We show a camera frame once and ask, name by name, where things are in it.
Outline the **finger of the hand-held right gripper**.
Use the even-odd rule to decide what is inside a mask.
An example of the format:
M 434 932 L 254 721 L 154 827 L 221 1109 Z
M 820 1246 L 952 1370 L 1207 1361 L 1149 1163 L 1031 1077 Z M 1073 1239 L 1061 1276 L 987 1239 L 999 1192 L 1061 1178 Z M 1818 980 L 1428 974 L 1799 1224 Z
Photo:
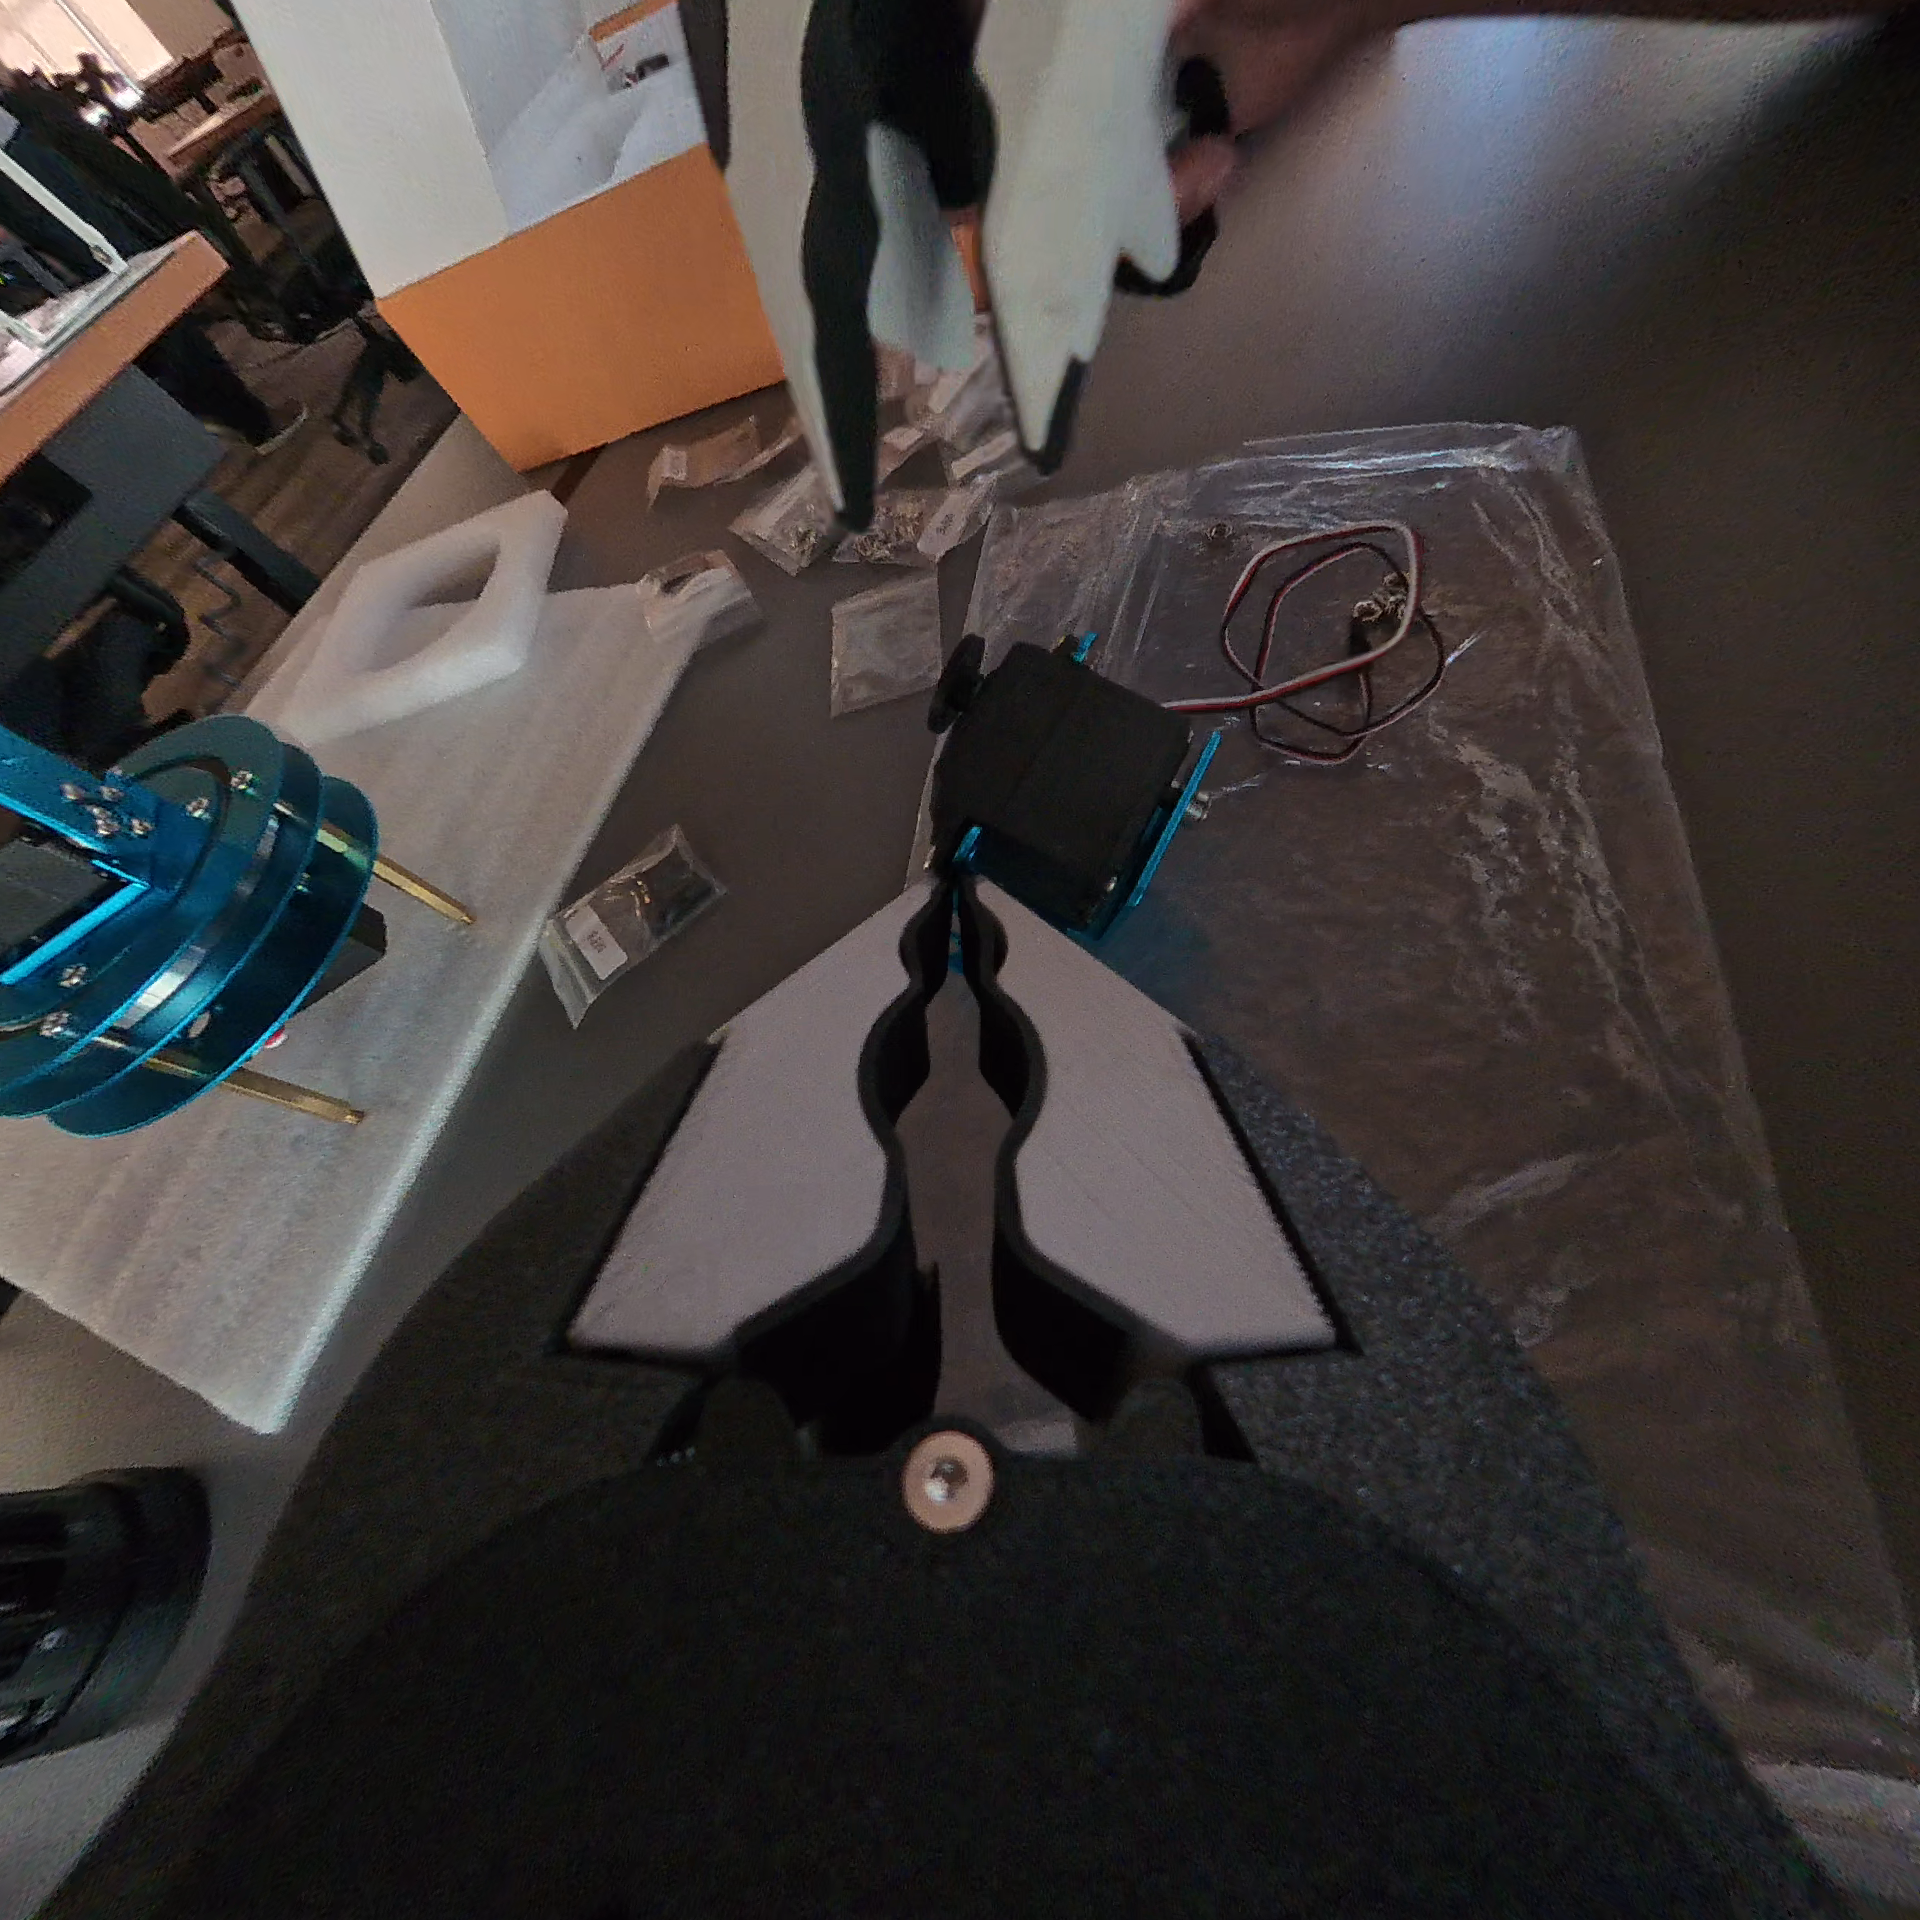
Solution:
M 838 523 L 876 497 L 880 207 L 870 60 L 853 3 L 726 5 L 726 184 L 785 381 Z
M 996 157 L 983 268 L 1025 454 L 1053 472 L 1103 339 L 1118 268 L 1173 275 L 1173 3 L 987 3 L 973 74 Z

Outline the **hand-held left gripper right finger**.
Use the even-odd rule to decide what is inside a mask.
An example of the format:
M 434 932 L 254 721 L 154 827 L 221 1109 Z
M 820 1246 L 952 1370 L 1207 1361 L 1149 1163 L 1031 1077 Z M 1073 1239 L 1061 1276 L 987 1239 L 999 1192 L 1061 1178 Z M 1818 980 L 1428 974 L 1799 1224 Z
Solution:
M 1149 1380 L 1330 1355 L 1341 1324 L 1196 1032 L 991 881 L 957 884 L 1007 1109 L 991 1285 L 1010 1358 L 1088 1422 Z

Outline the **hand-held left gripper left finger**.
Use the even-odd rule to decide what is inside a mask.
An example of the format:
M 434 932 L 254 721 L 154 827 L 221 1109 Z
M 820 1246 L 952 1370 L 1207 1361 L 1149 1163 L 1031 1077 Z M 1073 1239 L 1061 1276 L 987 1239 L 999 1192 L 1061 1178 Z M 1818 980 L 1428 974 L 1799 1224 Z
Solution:
M 916 1428 L 941 1370 L 903 1112 L 931 1073 L 946 889 L 916 881 L 712 1040 L 568 1349 L 756 1380 L 830 1453 Z

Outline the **black servo with blue bracket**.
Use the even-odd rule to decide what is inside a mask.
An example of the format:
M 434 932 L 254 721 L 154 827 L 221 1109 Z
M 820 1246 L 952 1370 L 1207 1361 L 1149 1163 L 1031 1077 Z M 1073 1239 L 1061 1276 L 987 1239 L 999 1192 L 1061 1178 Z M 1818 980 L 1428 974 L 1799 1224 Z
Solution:
M 1015 643 L 987 664 L 969 632 L 927 709 L 938 737 L 925 866 L 973 875 L 1095 947 L 1145 900 L 1187 823 L 1221 732 L 1102 677 L 1094 635 Z

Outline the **grey desk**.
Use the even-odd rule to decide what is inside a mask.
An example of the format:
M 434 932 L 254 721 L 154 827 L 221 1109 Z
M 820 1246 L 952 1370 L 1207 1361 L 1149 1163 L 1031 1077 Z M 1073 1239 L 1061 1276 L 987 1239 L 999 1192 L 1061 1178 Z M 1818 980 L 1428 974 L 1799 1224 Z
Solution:
M 1254 143 L 1222 228 L 1192 293 L 1118 301 L 1069 463 L 1018 500 L 1325 432 L 1578 432 L 1847 1419 L 1872 1342 L 1916 1366 L 1918 18 L 1411 28 Z M 660 443 L 599 454 L 566 586 L 722 540 L 716 493 L 646 509 Z M 415 1581 L 508 1495 L 614 1470 L 660 1422 L 662 1373 L 527 1361 L 587 1395 L 535 1439 L 451 1358 L 480 1308 L 416 1358 L 396 1334 L 535 1176 L 919 867 L 925 709 L 834 719 L 850 586 L 742 567 L 764 625 L 684 664 L 554 911 L 670 825 L 726 900 L 580 1031 L 532 954 L 288 1422 L 257 1434 L 21 1289 L 2 1311 L 2 1491 L 185 1465 L 213 1524 L 132 1722 L 2 1772 L 6 1918 L 144 1911 L 243 1762 L 220 1731 L 180 1733 L 220 1666 L 232 1702 L 209 1714 L 248 1749 L 380 1608 L 380 1574 Z M 380 1355 L 399 1381 L 350 1441 Z M 1918 1637 L 1916 1454 L 1894 1465 L 1860 1470 Z M 1849 1896 L 1918 1915 L 1918 1781 L 1783 1785 L 1745 1761 Z

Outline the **person's right hand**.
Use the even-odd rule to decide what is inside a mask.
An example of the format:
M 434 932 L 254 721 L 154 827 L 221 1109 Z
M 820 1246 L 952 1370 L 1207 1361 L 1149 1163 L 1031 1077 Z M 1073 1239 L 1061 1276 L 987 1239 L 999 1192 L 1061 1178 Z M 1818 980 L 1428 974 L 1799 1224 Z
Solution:
M 1191 133 L 1168 153 L 1183 224 L 1211 210 L 1240 147 L 1298 105 L 1330 67 L 1419 22 L 1423 3 L 1180 3 L 1168 49 L 1221 80 L 1222 129 Z

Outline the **orange cardboard box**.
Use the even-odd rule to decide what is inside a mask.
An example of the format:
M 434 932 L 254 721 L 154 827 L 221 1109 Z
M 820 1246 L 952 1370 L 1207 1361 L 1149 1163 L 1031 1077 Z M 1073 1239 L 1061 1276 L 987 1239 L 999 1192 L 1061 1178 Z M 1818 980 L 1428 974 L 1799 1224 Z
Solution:
M 239 3 L 380 317 L 519 470 L 779 381 L 695 3 Z

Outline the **small bag of black parts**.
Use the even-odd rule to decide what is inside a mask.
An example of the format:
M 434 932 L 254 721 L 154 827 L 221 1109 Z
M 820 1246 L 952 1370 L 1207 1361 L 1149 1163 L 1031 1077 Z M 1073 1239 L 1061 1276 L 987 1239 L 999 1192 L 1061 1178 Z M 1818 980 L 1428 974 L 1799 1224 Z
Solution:
M 554 911 L 539 958 L 573 1031 L 611 985 L 654 958 L 722 902 L 728 888 L 692 850 L 681 825 L 660 829 L 605 881 Z

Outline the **small clear parts bag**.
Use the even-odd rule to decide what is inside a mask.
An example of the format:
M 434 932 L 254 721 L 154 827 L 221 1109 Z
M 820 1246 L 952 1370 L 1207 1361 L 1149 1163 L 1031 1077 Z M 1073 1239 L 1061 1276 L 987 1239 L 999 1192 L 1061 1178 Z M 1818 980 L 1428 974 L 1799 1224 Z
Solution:
M 764 625 L 758 598 L 734 560 L 716 548 L 651 567 L 635 593 L 646 635 L 662 646 L 701 651 Z

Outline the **pile of small screw bags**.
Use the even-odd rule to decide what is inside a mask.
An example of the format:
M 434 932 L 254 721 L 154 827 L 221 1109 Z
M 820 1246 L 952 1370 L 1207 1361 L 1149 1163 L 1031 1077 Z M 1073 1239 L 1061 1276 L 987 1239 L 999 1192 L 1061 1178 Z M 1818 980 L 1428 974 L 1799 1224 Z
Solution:
M 662 493 L 742 486 L 783 468 L 734 520 L 734 544 L 787 579 L 823 566 L 881 573 L 876 586 L 853 590 L 830 612 L 834 717 L 933 689 L 945 667 L 937 570 L 987 527 L 1004 497 L 1037 478 L 987 318 L 976 318 L 964 367 L 933 367 L 902 348 L 881 348 L 880 367 L 881 486 L 861 532 L 838 524 L 815 463 L 796 466 L 796 416 L 772 436 L 747 416 L 699 440 L 666 443 L 646 470 L 654 506 Z

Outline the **clear plastic bag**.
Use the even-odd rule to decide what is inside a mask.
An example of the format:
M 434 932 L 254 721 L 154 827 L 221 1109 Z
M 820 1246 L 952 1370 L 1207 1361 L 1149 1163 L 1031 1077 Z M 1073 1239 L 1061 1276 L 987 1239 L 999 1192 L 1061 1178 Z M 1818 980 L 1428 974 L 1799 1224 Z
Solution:
M 1211 548 L 1207 524 L 1236 540 Z M 1261 440 L 984 532 L 969 627 L 1090 632 L 1149 698 L 1241 685 L 1244 563 L 1423 540 L 1438 689 L 1222 746 L 1110 966 L 1229 1040 L 1446 1245 L 1594 1461 L 1707 1703 L 1783 1785 L 1918 1781 L 1918 1638 L 1778 1199 L 1694 852 L 1572 428 Z

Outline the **white foam sheet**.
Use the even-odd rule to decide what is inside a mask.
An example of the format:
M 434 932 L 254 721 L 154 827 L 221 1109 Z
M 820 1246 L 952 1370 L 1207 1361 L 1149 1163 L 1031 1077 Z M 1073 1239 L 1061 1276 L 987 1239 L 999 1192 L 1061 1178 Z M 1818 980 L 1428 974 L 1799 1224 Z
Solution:
M 257 1434 L 290 1419 L 695 654 L 646 635 L 635 583 L 547 590 L 516 677 L 308 752 L 277 721 L 328 619 L 248 710 L 102 775 L 2 737 L 67 775 L 185 788 L 190 746 L 257 725 L 361 794 L 334 816 L 373 827 L 344 952 L 236 1086 L 117 1135 L 2 1113 L 2 1280 Z

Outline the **wooden table with dark panel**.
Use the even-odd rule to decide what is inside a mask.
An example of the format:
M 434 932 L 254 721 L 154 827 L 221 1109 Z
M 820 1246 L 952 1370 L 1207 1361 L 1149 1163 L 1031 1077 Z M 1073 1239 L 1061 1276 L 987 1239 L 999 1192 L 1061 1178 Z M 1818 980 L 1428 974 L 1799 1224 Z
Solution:
M 167 523 L 280 612 L 299 613 L 320 593 L 303 563 L 211 493 L 221 443 L 136 367 L 226 272 L 197 233 L 132 256 L 88 287 L 94 306 L 82 325 L 2 393 L 2 478 L 44 458 L 88 495 L 2 583 L 2 681 L 50 651 Z

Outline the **black cylindrical tool holder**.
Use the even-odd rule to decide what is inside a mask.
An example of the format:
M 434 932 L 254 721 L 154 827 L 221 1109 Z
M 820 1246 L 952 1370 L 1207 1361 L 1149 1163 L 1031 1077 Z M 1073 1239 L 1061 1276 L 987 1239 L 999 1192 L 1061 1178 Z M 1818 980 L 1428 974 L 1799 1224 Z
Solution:
M 2 1495 L 2 1765 L 123 1731 L 203 1593 L 209 1499 L 181 1465 Z

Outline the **white foam frame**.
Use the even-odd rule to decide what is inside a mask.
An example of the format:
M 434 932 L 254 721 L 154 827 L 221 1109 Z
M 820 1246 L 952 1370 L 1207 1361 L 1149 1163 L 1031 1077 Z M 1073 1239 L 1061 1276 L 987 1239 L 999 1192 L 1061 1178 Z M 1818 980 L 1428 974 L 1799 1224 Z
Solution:
M 280 729 L 313 752 L 516 677 L 564 529 L 564 502 L 527 493 L 362 566 Z

